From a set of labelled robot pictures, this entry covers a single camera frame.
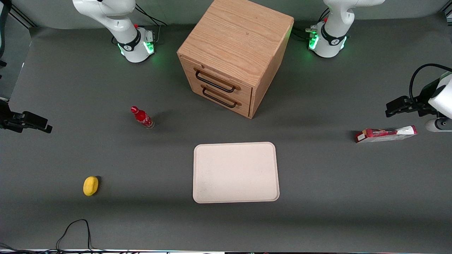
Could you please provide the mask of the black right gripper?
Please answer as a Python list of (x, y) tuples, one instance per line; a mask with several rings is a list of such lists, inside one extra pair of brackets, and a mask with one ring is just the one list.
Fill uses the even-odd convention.
[(11, 130), (13, 132), (22, 133), (24, 128), (37, 129), (50, 134), (52, 126), (48, 125), (48, 120), (30, 111), (22, 113), (10, 110), (8, 102), (0, 101), (0, 128)]

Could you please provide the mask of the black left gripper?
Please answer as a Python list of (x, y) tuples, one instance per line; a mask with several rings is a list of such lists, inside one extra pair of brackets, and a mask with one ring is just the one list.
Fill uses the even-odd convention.
[(426, 115), (438, 115), (438, 111), (428, 102), (438, 88), (440, 79), (435, 79), (425, 85), (418, 96), (413, 95), (414, 80), (409, 84), (409, 97), (400, 96), (386, 104), (386, 117), (392, 117), (396, 114), (412, 113), (417, 111), (420, 117)]

